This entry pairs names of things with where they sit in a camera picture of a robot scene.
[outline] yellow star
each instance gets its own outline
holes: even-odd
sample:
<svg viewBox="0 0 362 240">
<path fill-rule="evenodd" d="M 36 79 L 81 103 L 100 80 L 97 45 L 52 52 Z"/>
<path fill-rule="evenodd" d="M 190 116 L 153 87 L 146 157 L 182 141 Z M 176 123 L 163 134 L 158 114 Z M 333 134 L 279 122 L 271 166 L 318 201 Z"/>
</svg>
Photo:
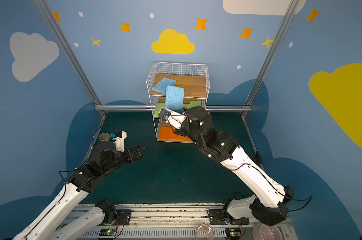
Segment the yellow star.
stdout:
<svg viewBox="0 0 362 240">
<path fill-rule="evenodd" d="M 318 13 L 319 12 L 316 12 L 315 9 L 313 8 L 313 10 L 311 11 L 311 14 L 308 16 L 308 18 L 306 20 L 310 20 L 310 22 L 312 23 Z"/>
<path fill-rule="evenodd" d="M 61 22 L 61 19 L 59 18 L 59 12 L 53 13 L 53 16 L 57 21 Z"/>
<path fill-rule="evenodd" d="M 94 40 L 93 38 L 92 38 L 92 40 L 93 40 L 92 45 L 97 45 L 98 47 L 100 47 L 100 45 L 99 45 L 98 43 L 99 43 L 99 41 L 101 41 L 101 40 L 96 41 L 96 40 Z"/>
<path fill-rule="evenodd" d="M 264 42 L 263 44 L 261 44 L 261 46 L 262 46 L 262 45 L 266 45 L 266 46 L 269 48 L 269 45 L 270 45 L 270 43 L 271 43 L 272 41 L 274 41 L 274 39 L 270 40 L 270 39 L 269 39 L 269 36 L 267 36 L 267 37 L 266 37 L 266 42 Z"/>
<path fill-rule="evenodd" d="M 120 23 L 121 23 L 121 25 L 122 25 L 122 30 L 121 30 L 121 32 L 123 32 L 123 31 L 130 32 L 130 30 L 129 30 L 129 25 L 130 25 L 130 23 L 127 23 L 127 24 L 122 23 L 122 22 L 120 22 Z"/>
<path fill-rule="evenodd" d="M 251 32 L 254 30 L 254 28 L 253 29 L 247 29 L 247 28 L 243 28 L 243 33 L 242 33 L 242 35 L 240 36 L 240 39 L 241 38 L 247 38 L 247 39 L 249 39 L 249 37 L 250 37 L 250 34 L 251 34 Z"/>
<path fill-rule="evenodd" d="M 205 31 L 205 24 L 207 23 L 207 21 L 208 21 L 208 19 L 201 20 L 201 19 L 197 18 L 197 26 L 195 27 L 194 30 L 202 29 L 203 31 Z"/>
</svg>

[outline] wall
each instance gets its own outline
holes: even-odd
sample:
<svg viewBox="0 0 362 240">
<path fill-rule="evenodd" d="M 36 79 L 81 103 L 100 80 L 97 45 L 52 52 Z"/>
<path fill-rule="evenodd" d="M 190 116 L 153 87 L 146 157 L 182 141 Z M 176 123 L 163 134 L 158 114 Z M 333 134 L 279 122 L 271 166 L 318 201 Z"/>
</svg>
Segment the wall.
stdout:
<svg viewBox="0 0 362 240">
<path fill-rule="evenodd" d="M 0 1 L 0 239 L 53 199 L 100 114 L 33 0 Z"/>
<path fill-rule="evenodd" d="M 48 0 L 103 104 L 148 104 L 153 62 L 171 61 L 208 65 L 210 105 L 245 103 L 289 2 Z"/>
<path fill-rule="evenodd" d="M 313 7 L 319 13 L 310 18 Z M 298 238 L 358 239 L 362 0 L 308 0 L 252 106 L 246 120 L 265 170 L 292 185 L 297 198 L 313 195 L 305 209 L 290 213 Z"/>
</svg>

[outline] yellow cloud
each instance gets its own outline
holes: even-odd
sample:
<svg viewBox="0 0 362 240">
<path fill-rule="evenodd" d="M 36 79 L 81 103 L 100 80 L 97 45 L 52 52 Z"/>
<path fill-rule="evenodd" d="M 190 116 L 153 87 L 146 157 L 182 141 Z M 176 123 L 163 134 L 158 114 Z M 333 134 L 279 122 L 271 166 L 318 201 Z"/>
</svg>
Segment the yellow cloud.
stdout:
<svg viewBox="0 0 362 240">
<path fill-rule="evenodd" d="M 159 35 L 158 41 L 152 43 L 152 51 L 155 53 L 192 53 L 195 49 L 187 36 L 173 29 L 165 29 Z"/>
<path fill-rule="evenodd" d="M 362 63 L 342 66 L 332 74 L 318 72 L 309 88 L 346 134 L 362 148 Z"/>
</svg>

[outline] dark green table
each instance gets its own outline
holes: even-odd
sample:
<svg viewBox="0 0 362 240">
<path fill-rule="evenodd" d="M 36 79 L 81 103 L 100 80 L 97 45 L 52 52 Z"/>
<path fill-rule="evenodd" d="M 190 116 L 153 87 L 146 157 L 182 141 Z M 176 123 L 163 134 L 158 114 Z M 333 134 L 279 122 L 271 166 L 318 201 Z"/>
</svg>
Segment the dark green table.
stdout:
<svg viewBox="0 0 362 240">
<path fill-rule="evenodd" d="M 239 113 L 212 113 L 217 130 L 236 139 L 248 155 L 254 150 Z M 82 204 L 107 199 L 113 204 L 204 203 L 253 192 L 231 171 L 203 155 L 191 143 L 158 142 L 150 112 L 108 113 L 104 125 L 126 131 L 125 147 L 146 145 L 143 159 L 110 173 Z M 108 127 L 101 132 L 111 133 Z"/>
</svg>

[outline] white cloud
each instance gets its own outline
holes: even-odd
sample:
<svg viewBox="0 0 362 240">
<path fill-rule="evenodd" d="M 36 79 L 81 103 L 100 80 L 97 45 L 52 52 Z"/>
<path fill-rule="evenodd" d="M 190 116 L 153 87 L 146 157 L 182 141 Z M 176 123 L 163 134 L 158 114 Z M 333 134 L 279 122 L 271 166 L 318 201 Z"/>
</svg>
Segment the white cloud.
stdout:
<svg viewBox="0 0 362 240">
<path fill-rule="evenodd" d="M 53 63 L 59 56 L 59 47 L 38 33 L 13 33 L 10 40 L 14 77 L 20 82 L 27 82 L 40 71 Z"/>
<path fill-rule="evenodd" d="M 299 0 L 297 14 L 306 0 Z M 290 0 L 223 0 L 223 8 L 231 14 L 285 15 Z"/>
</svg>

